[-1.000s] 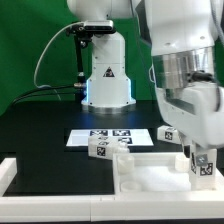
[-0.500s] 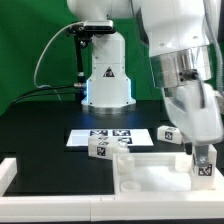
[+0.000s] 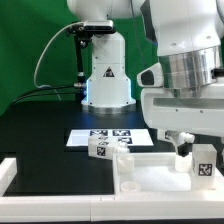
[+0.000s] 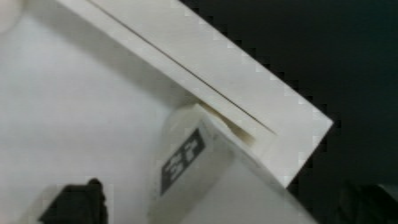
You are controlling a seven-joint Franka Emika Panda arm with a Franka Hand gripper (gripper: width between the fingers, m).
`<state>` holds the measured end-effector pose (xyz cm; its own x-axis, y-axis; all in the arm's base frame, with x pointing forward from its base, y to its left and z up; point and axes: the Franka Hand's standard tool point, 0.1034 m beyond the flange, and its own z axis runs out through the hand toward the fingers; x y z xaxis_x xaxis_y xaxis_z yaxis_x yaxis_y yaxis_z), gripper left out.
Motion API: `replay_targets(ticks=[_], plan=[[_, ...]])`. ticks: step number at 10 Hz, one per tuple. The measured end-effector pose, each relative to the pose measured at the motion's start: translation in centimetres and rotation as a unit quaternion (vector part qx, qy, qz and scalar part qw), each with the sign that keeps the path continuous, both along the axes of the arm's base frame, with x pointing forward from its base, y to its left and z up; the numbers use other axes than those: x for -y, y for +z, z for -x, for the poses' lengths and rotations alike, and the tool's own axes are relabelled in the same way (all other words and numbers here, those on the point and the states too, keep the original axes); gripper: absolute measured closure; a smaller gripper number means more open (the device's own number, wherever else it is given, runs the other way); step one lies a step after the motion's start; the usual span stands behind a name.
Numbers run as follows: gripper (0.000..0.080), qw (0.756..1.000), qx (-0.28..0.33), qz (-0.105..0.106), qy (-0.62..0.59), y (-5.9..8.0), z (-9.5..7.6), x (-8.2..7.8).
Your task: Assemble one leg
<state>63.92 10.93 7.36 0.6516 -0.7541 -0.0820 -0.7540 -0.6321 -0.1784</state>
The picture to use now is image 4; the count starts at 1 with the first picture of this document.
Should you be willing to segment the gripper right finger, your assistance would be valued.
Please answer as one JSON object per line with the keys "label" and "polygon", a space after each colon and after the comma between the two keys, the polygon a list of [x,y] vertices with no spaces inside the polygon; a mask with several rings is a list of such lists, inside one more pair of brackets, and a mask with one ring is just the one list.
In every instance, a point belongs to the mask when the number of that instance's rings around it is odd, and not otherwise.
{"label": "gripper right finger", "polygon": [[344,185],[335,224],[398,224],[398,196],[383,185]]}

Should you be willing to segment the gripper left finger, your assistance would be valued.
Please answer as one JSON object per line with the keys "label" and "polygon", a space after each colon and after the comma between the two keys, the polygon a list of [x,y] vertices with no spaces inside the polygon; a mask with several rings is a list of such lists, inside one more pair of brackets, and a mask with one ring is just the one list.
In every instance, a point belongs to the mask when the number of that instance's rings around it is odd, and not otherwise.
{"label": "gripper left finger", "polygon": [[92,178],[85,185],[67,185],[39,217],[42,224],[108,224],[103,184]]}

